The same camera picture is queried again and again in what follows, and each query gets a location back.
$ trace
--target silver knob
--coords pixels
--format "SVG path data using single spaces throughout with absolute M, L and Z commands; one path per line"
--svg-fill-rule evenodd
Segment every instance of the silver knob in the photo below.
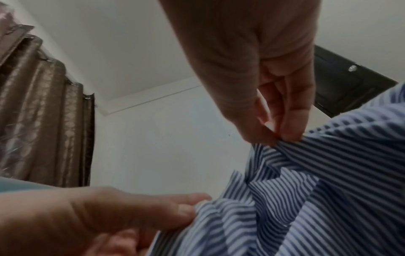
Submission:
M 354 72 L 357 70 L 357 66 L 356 65 L 351 65 L 349 68 L 349 72 Z

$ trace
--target teal object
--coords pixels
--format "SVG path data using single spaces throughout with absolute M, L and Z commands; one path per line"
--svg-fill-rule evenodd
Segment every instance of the teal object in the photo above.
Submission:
M 33 189 L 51 189 L 51 188 L 53 187 L 27 181 L 0 178 L 0 193 L 21 191 L 21 190 L 33 190 Z

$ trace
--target brown curtain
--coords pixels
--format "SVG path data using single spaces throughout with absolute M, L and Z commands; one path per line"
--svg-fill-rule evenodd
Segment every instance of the brown curtain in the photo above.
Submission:
M 0 40 L 0 176 L 88 186 L 95 100 L 66 78 L 42 40 L 15 25 Z

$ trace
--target blue and white striped cloth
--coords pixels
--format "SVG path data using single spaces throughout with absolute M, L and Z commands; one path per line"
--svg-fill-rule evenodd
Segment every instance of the blue and white striped cloth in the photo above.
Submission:
M 254 145 L 243 176 L 150 256 L 405 255 L 405 85 L 299 143 Z

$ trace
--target person's left hand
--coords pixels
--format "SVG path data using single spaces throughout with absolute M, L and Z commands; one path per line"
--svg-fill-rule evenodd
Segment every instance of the person's left hand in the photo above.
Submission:
M 188 225 L 192 205 L 206 199 L 99 188 L 3 193 L 0 255 L 143 256 L 158 230 Z

